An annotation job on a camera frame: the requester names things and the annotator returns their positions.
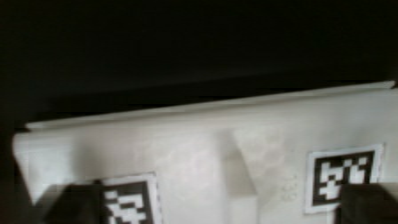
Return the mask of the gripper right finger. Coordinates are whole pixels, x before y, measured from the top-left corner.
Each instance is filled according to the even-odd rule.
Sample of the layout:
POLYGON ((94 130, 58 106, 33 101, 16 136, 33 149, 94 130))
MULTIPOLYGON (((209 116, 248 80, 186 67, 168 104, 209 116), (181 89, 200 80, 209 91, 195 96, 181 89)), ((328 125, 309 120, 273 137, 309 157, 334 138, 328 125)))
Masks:
POLYGON ((341 187, 334 224, 398 224, 398 183, 341 187))

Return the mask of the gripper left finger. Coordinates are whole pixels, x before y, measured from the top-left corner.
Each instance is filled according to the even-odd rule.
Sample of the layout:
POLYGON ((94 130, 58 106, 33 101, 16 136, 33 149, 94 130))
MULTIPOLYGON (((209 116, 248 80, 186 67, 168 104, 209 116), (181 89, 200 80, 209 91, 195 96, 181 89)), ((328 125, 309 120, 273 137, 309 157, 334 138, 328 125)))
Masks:
POLYGON ((103 190, 99 183, 67 185, 49 203, 40 223, 108 224, 103 190))

